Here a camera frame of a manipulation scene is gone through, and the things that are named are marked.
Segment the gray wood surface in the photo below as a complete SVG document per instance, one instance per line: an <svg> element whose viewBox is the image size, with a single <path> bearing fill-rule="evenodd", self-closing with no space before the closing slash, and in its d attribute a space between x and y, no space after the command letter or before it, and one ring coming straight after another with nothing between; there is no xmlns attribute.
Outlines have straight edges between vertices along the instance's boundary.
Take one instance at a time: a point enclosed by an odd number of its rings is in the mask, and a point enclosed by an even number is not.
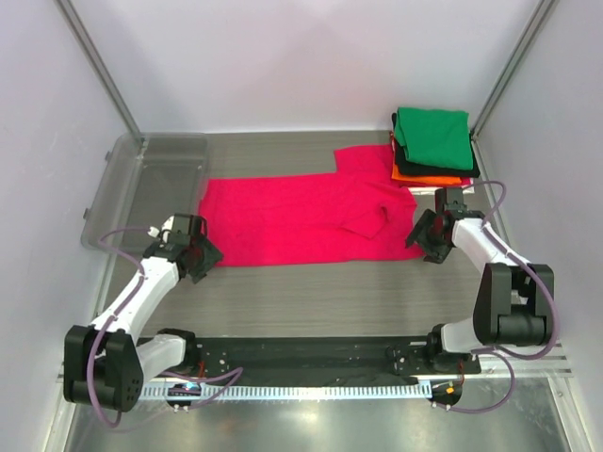
<svg viewBox="0 0 603 452"><path fill-rule="evenodd" d="M386 142L386 132L212 135L212 175L244 177L334 170L333 150ZM486 210L482 190L466 195ZM416 217L433 208L417 196ZM119 260L107 302L132 277ZM143 334L162 328L200 336L341 336L424 334L438 323L471 315L480 275L454 250L443 265L421 260L306 266L219 267L193 285L178 284Z"/></svg>

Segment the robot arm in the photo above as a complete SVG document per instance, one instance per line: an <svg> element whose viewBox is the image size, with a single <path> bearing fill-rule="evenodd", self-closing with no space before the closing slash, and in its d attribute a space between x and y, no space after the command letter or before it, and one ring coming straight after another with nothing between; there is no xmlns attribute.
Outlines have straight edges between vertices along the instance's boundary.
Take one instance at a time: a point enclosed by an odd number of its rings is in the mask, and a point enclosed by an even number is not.
<svg viewBox="0 0 603 452"><path fill-rule="evenodd" d="M482 212L467 210L460 188L441 188L435 193L435 212L426 210L406 241L407 246L417 243L426 253L425 260L437 264L458 248L481 273L473 315L438 325L428 336L435 362L493 345L543 345L551 337L552 315L544 294L509 254L529 266L551 294L552 270L516 254L482 219ZM521 303L512 303L513 293Z"/></svg>
<svg viewBox="0 0 603 452"><path fill-rule="evenodd" d="M174 215L161 229L153 230L155 241L141 261L138 271L115 301L90 325L73 326L65 337L65 398L90 404L86 380L92 342L106 328L94 361L94 387L102 407L127 412L139 399L142 385L167 369L189 369L199 362L195 335L189 331L162 330L149 342L139 345L140 333L159 302L183 278L194 283L222 258L207 239L204 218ZM144 283L132 297L139 284ZM132 297L118 315L119 307Z"/></svg>

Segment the clear plastic tray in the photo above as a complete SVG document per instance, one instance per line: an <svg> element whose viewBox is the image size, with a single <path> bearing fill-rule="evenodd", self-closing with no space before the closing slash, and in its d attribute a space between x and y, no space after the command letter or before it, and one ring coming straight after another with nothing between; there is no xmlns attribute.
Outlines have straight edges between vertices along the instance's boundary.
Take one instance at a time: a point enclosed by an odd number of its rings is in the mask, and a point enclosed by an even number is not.
<svg viewBox="0 0 603 452"><path fill-rule="evenodd" d="M105 233L124 226L161 226L174 213L197 213L209 173L209 145L203 134L145 136L140 146L120 137L107 155L107 166L91 209L82 244L98 248ZM116 237L122 250L141 253L143 234Z"/></svg>

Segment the stack of folded clothes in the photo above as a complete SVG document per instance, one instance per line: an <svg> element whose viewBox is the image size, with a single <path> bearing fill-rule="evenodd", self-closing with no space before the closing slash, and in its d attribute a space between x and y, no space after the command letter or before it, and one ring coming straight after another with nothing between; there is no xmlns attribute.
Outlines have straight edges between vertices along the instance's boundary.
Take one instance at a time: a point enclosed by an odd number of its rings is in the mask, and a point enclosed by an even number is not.
<svg viewBox="0 0 603 452"><path fill-rule="evenodd" d="M392 115L392 179L408 186L460 186L480 177L468 113L401 107Z"/></svg>

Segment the metal floor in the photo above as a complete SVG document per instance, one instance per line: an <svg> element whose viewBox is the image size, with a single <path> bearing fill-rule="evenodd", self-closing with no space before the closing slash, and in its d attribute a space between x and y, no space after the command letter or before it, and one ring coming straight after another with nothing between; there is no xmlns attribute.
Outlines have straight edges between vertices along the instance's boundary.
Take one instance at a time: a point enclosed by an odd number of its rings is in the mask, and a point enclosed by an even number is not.
<svg viewBox="0 0 603 452"><path fill-rule="evenodd" d="M334 149L388 140L385 132L208 138L214 177L334 171ZM417 215L432 208L432 196L416 198ZM472 209L489 206L481 190L466 195L466 201ZM117 262L107 300L118 295L133 273L126 262ZM199 284L183 282L172 290L143 335L167 327L199 336L425 334L435 324L470 315L479 282L480 275L459 251L441 266L414 260L215 268ZM506 379L468 380L462 405L490 405L507 388ZM124 425L162 407L139 407L125 416ZM546 379L520 380L507 405L483 416L433 410L423 400L365 400L224 403L191 414L167 414L127 434L112 434L90 419L89 408L78 408L68 450L569 450Z"/></svg>
<svg viewBox="0 0 603 452"><path fill-rule="evenodd" d="M387 140L385 132L211 135L211 174L330 172L335 171L334 149ZM433 196L416 199L417 216L433 208ZM466 195L466 201L473 209L488 209L483 190ZM133 274L130 264L118 260L107 299L114 299ZM197 285L185 281L173 289L143 334L166 327L199 336L424 334L473 312L480 276L460 252L441 266L413 260L219 267Z"/></svg>

